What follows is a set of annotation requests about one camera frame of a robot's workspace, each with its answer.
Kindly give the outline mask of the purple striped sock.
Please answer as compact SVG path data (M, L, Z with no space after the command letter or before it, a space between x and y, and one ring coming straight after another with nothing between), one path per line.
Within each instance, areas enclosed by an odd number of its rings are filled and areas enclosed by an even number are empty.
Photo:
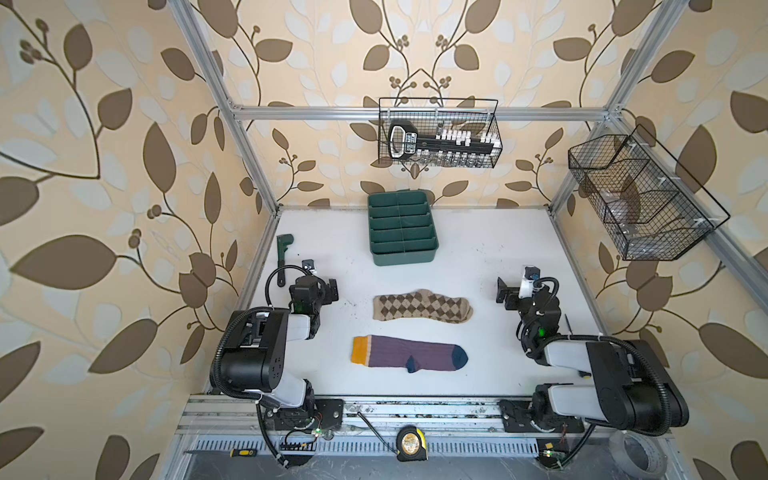
M459 345L421 342L369 335L353 339L350 361L369 368L404 368L408 373L421 370L453 372L468 363Z

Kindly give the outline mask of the green divided organizer tray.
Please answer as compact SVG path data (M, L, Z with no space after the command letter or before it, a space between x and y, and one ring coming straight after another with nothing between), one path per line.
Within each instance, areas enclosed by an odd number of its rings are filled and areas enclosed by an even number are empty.
M432 262L439 241L428 195L421 190L368 197L369 245L379 267Z

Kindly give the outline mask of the brown argyle sock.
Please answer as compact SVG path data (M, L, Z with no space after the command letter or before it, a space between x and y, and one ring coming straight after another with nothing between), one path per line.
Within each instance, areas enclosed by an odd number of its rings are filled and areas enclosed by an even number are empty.
M373 318L378 321L420 318L461 324L471 319L473 313L474 310L466 298L449 297L427 289L379 295L373 299Z

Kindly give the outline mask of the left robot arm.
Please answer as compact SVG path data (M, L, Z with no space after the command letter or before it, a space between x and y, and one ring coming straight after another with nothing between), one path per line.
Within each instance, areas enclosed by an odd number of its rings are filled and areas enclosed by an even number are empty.
M271 298L271 284L289 270L299 276L288 286L288 303L279 306ZM285 371L287 346L316 336L321 309L339 300L337 282L319 277L312 259L281 263L265 281L264 300L264 306L232 314L213 358L211 385L223 395L251 400L291 420L314 419L318 414L311 382Z

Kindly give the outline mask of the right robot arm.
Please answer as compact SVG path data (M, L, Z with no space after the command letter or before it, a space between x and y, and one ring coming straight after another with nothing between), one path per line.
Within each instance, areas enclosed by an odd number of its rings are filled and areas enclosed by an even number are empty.
M536 364L572 370L582 383L545 383L498 407L507 433L582 433L588 428L662 436L688 424L689 407L645 340L562 332L569 321L559 282L529 269L517 287L497 282L496 301L518 314L516 338Z

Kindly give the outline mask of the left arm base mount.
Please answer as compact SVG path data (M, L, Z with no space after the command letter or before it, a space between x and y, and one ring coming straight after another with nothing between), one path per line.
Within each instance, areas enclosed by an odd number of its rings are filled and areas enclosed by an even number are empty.
M269 453L285 468L306 464L317 453L321 440L331 440L341 428L342 399L307 399L299 408L258 407L260 432Z

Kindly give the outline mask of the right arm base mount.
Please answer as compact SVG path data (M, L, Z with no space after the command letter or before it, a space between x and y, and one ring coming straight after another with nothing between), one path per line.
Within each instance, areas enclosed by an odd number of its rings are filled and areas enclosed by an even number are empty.
M536 461L548 470L563 470L583 448L593 429L577 417L555 413L541 395L498 402L505 433L533 434L539 451Z

